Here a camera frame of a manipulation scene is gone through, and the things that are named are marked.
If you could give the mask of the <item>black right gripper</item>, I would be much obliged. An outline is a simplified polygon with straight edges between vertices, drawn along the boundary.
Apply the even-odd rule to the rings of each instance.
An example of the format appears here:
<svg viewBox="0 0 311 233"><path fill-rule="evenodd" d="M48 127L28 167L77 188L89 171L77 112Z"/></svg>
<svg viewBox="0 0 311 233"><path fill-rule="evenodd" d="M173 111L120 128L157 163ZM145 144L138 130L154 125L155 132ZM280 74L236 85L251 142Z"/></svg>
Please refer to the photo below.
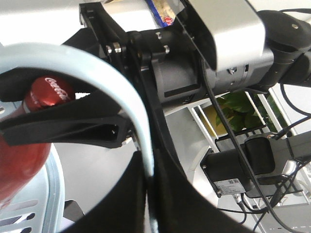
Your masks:
<svg viewBox="0 0 311 233"><path fill-rule="evenodd" d="M167 27L126 32L99 2L79 5L83 28L66 45L89 52L107 62L150 103L188 104L206 98L215 100L215 73L210 69L197 33L207 30L199 24L187 26L194 12L189 5Z"/></svg>

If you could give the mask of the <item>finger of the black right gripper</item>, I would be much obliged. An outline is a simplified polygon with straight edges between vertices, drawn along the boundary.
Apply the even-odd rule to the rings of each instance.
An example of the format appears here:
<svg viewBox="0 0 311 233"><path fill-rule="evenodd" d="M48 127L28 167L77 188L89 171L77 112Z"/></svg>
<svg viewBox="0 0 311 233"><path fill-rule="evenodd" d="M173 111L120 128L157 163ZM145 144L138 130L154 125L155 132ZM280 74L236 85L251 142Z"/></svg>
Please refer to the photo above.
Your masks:
<svg viewBox="0 0 311 233"><path fill-rule="evenodd" d="M0 75L0 100L2 102L19 101L38 77L47 75L46 69L14 68Z"/></svg>
<svg viewBox="0 0 311 233"><path fill-rule="evenodd" d="M46 110L7 119L0 124L5 140L16 144L18 133L29 143L80 143L118 148L129 129L129 117L110 97L83 97Z"/></svg>

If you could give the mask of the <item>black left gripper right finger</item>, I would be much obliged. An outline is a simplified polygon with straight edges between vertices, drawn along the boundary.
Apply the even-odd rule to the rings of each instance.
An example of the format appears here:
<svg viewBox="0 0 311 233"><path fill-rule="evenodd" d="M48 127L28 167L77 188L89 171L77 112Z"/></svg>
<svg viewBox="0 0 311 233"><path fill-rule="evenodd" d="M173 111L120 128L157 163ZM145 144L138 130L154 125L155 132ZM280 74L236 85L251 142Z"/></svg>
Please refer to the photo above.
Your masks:
<svg viewBox="0 0 311 233"><path fill-rule="evenodd" d="M172 158L154 151L155 216L161 233L248 233L206 200Z"/></svg>

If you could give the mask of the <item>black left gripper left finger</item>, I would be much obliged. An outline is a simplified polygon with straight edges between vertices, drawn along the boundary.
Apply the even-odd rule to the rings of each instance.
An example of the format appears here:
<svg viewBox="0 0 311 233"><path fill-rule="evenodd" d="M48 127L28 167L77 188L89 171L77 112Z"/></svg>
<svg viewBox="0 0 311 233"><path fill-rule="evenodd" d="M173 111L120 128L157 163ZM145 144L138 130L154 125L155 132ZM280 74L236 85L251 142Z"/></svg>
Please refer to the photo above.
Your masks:
<svg viewBox="0 0 311 233"><path fill-rule="evenodd" d="M147 187L140 151L111 191L64 233L143 233Z"/></svg>

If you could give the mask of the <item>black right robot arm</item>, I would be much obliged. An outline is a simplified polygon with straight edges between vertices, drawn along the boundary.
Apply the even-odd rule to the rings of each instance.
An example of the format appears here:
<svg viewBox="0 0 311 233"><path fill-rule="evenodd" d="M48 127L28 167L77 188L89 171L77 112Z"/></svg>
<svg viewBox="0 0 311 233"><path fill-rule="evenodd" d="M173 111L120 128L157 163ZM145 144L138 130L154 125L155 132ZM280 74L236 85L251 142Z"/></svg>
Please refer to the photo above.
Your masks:
<svg viewBox="0 0 311 233"><path fill-rule="evenodd" d="M187 6L174 24L158 30L124 31L97 3L80 5L86 27L66 45L101 58L131 81L151 112L159 137L164 131L163 107L184 105L214 94L247 89L266 92L276 83L310 86L306 62L311 60L311 28L281 11L262 10L265 27L262 56L256 61L219 70L216 41L194 9ZM0 123L10 146L37 143L80 143L118 148L129 134L129 117L106 93L68 74L52 72L76 91L80 100L11 116Z"/></svg>

